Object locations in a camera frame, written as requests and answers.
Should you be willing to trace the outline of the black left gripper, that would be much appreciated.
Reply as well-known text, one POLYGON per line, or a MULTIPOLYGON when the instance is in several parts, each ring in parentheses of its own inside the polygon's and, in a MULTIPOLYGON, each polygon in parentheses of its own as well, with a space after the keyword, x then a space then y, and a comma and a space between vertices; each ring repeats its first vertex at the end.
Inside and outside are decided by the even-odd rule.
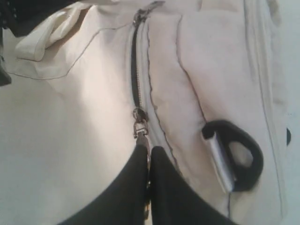
POLYGON ((40 62, 48 47, 77 23, 75 0, 2 0, 0 2, 0 84, 11 76, 42 80, 30 62, 40 62))

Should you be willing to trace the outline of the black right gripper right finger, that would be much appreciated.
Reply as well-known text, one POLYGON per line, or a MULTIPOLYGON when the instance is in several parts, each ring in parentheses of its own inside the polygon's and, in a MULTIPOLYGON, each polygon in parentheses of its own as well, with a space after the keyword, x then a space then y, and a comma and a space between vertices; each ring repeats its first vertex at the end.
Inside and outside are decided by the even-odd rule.
POLYGON ((192 190, 160 146, 151 152, 150 195, 154 225, 232 224, 192 190))

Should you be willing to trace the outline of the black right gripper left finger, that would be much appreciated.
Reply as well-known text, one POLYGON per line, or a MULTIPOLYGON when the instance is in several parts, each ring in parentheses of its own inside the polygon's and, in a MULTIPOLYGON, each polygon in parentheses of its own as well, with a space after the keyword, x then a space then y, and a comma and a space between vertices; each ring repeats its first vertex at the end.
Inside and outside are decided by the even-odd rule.
POLYGON ((143 225, 147 175, 147 148, 137 145, 109 187, 62 224, 143 225))

